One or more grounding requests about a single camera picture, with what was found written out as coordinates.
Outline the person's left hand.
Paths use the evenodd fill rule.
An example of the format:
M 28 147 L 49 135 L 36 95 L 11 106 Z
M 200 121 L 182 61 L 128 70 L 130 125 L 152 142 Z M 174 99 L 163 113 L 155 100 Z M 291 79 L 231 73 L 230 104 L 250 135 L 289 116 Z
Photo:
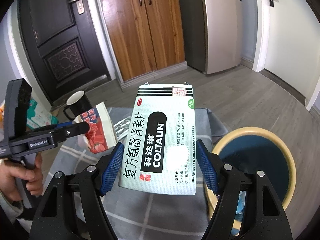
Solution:
M 43 192 L 42 156 L 38 153 L 35 158 L 35 168 L 26 169 L 21 164 L 12 163 L 9 160 L 1 161 L 1 193 L 12 202 L 19 202 L 22 197 L 17 189 L 15 178 L 26 180 L 27 190 L 33 196 L 39 196 Z

